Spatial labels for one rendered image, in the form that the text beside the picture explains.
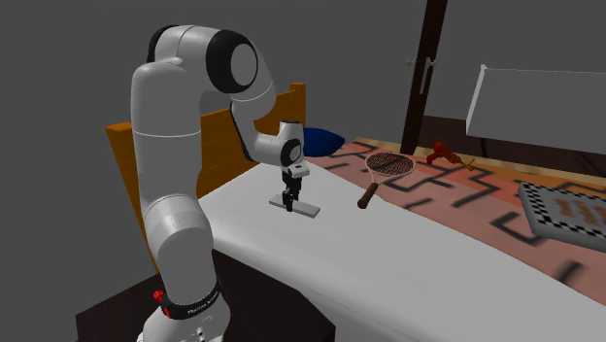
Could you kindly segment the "grey flat remote control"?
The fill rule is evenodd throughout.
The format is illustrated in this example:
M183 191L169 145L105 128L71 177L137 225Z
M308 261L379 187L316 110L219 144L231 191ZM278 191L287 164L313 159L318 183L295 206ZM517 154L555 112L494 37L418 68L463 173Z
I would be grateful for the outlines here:
M283 197L280 194L276 194L274 195L270 200L269 203L277 206L279 208L282 209L287 209L286 204L283 201ZM305 203L305 202L301 202L298 200L293 200L292 201L292 212L293 213L297 213L309 218L315 218L318 213L320 212L320 207Z

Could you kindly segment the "blue pillow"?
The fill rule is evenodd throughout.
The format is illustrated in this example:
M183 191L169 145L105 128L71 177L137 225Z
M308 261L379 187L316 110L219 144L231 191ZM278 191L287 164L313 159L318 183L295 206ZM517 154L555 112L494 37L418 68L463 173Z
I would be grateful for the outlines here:
M345 138L328 130L305 127L303 152L305 156L323 157L334 154L345 144Z

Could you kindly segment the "dark robot stand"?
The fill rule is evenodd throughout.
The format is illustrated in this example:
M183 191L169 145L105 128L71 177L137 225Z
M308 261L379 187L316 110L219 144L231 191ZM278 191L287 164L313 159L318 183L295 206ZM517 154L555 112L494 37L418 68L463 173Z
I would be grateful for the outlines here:
M213 257L231 311L223 342L335 342L335 325L300 291L219 251ZM78 342L135 342L163 288L156 274L82 311Z

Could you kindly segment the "red and brown toy figure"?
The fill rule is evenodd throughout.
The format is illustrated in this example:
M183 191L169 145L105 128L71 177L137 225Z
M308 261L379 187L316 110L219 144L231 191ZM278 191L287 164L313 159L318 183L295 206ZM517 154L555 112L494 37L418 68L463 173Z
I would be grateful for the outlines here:
M448 145L438 139L435 139L433 144L432 144L432 150L433 152L428 155L425 159L427 164L431 164L435 159L443 157L444 159L446 159L448 162L452 163L452 164L461 164L463 165L465 168L467 168L469 171L473 171L474 167L471 165L471 163L473 162L473 160L471 160L468 163L465 163L458 154L455 154L451 151L451 149L448 147Z

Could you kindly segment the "dark brown door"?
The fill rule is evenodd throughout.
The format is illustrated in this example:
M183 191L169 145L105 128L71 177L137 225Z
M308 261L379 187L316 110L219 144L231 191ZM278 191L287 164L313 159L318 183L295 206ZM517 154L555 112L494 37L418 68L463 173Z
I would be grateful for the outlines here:
M413 154L419 142L421 124L436 64L448 0L426 0L415 71L400 144L402 154Z

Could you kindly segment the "grey white-edged box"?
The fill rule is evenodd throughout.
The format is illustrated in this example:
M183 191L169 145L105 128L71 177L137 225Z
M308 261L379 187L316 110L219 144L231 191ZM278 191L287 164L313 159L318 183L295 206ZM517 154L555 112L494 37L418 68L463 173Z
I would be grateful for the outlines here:
M606 72L481 66L466 134L606 154Z

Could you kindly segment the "checkered border book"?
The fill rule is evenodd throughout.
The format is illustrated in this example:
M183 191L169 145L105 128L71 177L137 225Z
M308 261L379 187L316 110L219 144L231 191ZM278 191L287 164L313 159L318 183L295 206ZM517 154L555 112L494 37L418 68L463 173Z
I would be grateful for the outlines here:
M606 254L606 198L526 182L518 195L533 234Z

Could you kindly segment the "brown handled tennis racket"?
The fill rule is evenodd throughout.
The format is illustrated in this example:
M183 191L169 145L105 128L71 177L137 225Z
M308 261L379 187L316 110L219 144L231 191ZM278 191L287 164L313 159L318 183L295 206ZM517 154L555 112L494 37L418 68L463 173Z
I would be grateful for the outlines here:
M416 163L405 154L380 152L368 155L365 167L371 176L371 184L357 201L359 209L367 208L380 185L411 174L416 169Z

